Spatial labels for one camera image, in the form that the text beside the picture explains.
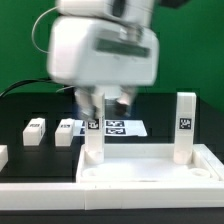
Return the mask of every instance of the white base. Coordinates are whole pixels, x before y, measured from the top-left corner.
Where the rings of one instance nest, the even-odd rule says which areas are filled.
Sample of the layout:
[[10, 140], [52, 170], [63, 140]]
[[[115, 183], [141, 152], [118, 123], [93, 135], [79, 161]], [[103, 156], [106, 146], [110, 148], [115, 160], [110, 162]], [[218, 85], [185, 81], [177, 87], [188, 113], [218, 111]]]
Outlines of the white base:
[[211, 182], [220, 177], [206, 158], [203, 145], [193, 147], [193, 160], [188, 165], [173, 161], [173, 144], [105, 144], [104, 162], [90, 165], [82, 146], [76, 181], [89, 182]]
[[[153, 163], [147, 166], [147, 162], [138, 162], [136, 172], [130, 168], [130, 163], [127, 163], [127, 166], [123, 164], [124, 169], [131, 170], [125, 181], [112, 182], [107, 178], [102, 182], [105, 180], [104, 175], [97, 178], [81, 175], [86, 168], [89, 168], [83, 160], [82, 149], [77, 178], [85, 182], [92, 178], [89, 183], [0, 184], [0, 210], [224, 207], [224, 166], [204, 145], [194, 145], [194, 163], [184, 166], [171, 162], [173, 144], [146, 144], [143, 149], [136, 147], [139, 145], [109, 146], [113, 151], [107, 150], [107, 146], [105, 147], [106, 166], [109, 166], [108, 158], [117, 159], [113, 157], [114, 154], [122, 158], [118, 163], [121, 166], [121, 161], [128, 161], [127, 152], [131, 158], [129, 162], [143, 161], [142, 158], [145, 160], [151, 156], [151, 160], [147, 162]], [[193, 167], [206, 170], [212, 178], [200, 173], [202, 174], [200, 177], [184, 179], [172, 172], [177, 170], [176, 168], [182, 172]], [[150, 175], [143, 175], [141, 173], [143, 170], [147, 170], [144, 173]], [[115, 172], [118, 175], [113, 178], [120, 178], [123, 173], [123, 169], [119, 169], [119, 172]]]

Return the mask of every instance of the black surface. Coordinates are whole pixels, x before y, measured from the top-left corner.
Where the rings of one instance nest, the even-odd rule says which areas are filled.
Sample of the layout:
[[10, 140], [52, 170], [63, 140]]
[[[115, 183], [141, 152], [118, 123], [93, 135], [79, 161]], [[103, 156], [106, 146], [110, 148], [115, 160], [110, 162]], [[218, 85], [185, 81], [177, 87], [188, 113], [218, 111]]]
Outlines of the black surface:
[[188, 3], [190, 0], [160, 0], [160, 5], [161, 6], [165, 6], [168, 8], [179, 8], [183, 5], [185, 5], [186, 3]]
[[[1, 183], [72, 182], [83, 137], [72, 146], [56, 148], [54, 133], [63, 118], [77, 118], [70, 95], [12, 94], [0, 100], [0, 144], [8, 145], [9, 162], [0, 173]], [[108, 143], [174, 142], [176, 94], [141, 94], [132, 116], [143, 120], [147, 137], [106, 137]], [[24, 147], [22, 131], [32, 118], [46, 118], [47, 131], [39, 147]], [[107, 106], [106, 119], [117, 118]], [[206, 144], [224, 158], [224, 114], [200, 99], [197, 102], [194, 143]], [[146, 209], [107, 211], [0, 212], [0, 223], [224, 223], [223, 208]]]

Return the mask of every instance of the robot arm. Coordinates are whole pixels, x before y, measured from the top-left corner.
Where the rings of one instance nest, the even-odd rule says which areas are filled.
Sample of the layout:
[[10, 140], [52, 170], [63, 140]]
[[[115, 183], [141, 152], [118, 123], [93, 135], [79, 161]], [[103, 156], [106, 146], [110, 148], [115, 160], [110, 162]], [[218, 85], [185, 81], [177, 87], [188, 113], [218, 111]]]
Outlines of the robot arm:
[[136, 95], [136, 86], [154, 84], [159, 43], [148, 28], [154, 1], [56, 1], [63, 16], [52, 29], [47, 67], [55, 82], [78, 88], [81, 119], [94, 119], [94, 86], [122, 86], [116, 109], [118, 115], [124, 115]]

